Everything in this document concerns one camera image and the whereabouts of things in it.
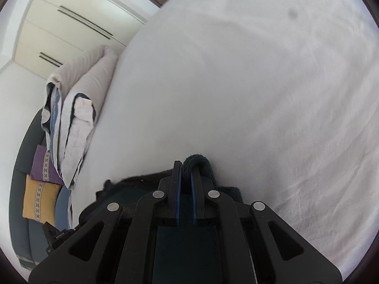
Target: pillow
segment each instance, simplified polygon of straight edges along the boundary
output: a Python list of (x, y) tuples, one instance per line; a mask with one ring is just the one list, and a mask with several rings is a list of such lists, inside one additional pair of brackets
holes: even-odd
[(46, 149), (46, 146), (42, 145), (37, 145), (30, 177), (35, 181), (64, 185), (51, 161), (50, 152)]
[(60, 189), (60, 185), (35, 181), (27, 175), (22, 217), (55, 225), (55, 203)]
[(69, 225), (69, 198), (71, 190), (62, 187), (55, 204), (55, 227), (60, 231), (70, 229)]

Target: triangular cutout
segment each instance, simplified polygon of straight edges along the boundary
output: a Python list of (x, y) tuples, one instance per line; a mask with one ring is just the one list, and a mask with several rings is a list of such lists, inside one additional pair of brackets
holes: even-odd
[(274, 221), (270, 221), (268, 223), (268, 227), (270, 228), (272, 236), (274, 237), (275, 243), (279, 249), (280, 256), (284, 261), (288, 261), (289, 259), (304, 252), (303, 248)]
[(103, 227), (103, 222), (99, 222), (94, 227), (92, 227), (85, 236), (83, 236), (76, 244), (71, 247), (69, 250), (70, 255), (88, 262), (95, 248), (97, 240), (100, 237)]

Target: gray upholstered headboard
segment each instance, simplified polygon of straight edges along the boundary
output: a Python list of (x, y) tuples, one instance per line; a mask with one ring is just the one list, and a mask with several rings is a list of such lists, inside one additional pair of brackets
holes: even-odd
[(35, 115), (18, 151), (9, 198), (12, 246), (20, 264), (30, 270), (47, 257), (47, 241), (42, 223), (22, 217), (26, 175), (30, 174), (32, 169), (37, 145), (45, 141), (45, 132), (41, 129), (41, 111)]

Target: dark spot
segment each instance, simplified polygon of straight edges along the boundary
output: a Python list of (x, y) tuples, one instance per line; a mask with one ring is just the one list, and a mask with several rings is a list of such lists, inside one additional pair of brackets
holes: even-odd
[(298, 17), (299, 17), (299, 14), (297, 11), (295, 11), (294, 9), (289, 9), (288, 10), (288, 17), (291, 19), (291, 20), (296, 20)]

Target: purple pillow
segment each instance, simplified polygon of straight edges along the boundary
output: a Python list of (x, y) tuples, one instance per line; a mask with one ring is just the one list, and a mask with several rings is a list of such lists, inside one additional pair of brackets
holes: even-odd
[(46, 150), (46, 146), (37, 145), (30, 177), (35, 181), (51, 182), (64, 186), (63, 180), (59, 177), (50, 159), (50, 152)]

